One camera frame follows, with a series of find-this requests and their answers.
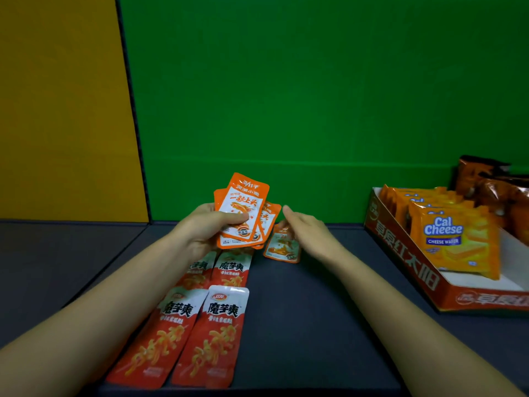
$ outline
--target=yellow wall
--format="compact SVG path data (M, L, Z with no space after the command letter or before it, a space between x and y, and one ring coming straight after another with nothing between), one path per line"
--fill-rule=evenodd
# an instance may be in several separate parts
M148 220L114 0L0 0L0 218Z

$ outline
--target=green wall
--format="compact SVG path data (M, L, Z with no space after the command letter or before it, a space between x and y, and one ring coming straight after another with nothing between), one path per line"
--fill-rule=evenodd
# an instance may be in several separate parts
M234 171L361 222L460 154L529 171L529 0L121 0L154 220Z

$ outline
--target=gray table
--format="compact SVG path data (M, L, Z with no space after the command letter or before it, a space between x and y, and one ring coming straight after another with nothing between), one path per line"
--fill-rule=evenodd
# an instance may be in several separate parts
M170 231L149 226L101 278ZM337 238L443 327L529 392L529 320L440 315L424 300L362 228L331 226ZM356 395L400 395L404 387L393 363L345 289L306 254L292 265L253 258L247 313L235 377L227 393L254 389L332 388ZM205 393L166 383L155 391L110 384L95 394L179 395Z
M59 311L144 229L0 222L0 347Z

